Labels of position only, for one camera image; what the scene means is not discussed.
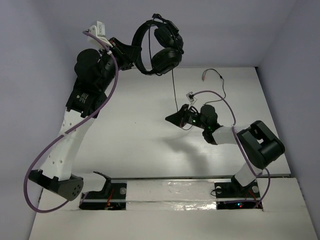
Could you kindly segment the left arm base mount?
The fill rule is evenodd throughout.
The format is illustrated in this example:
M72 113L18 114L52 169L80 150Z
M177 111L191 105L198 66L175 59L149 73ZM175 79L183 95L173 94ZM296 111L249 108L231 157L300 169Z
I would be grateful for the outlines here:
M79 209L88 211L122 211L126 210L127 182L116 181L98 171L93 173L105 179L104 185L99 191L83 193L79 202Z

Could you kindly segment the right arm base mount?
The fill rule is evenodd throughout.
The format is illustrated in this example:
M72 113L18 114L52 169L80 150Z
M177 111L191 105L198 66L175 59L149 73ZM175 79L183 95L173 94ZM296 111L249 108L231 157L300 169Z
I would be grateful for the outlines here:
M233 176L229 182L214 183L210 195L216 198L218 210L263 209L257 180L243 187Z

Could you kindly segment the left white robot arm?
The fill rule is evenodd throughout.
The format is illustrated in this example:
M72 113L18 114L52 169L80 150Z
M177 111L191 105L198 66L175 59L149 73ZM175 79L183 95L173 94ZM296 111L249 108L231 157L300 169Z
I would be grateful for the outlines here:
M28 196L28 182L73 201L81 193L84 179L72 174L73 165L85 134L100 110L115 92L120 71L133 67L142 48L127 45L112 37L97 41L98 49L81 51L74 66L76 81L67 100L58 137L36 157L24 178L23 194Z

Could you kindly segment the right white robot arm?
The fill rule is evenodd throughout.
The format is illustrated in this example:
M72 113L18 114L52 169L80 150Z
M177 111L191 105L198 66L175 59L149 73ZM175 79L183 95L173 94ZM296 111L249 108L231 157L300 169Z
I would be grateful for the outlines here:
M247 193L257 176L285 153L284 144L263 121L257 120L242 129L226 127L218 123L218 114L211 105L203 105L198 112L184 104L165 120L179 128L189 124L202 129L202 136L208 144L239 147L246 157L245 164L232 176L231 184L226 188L238 197Z

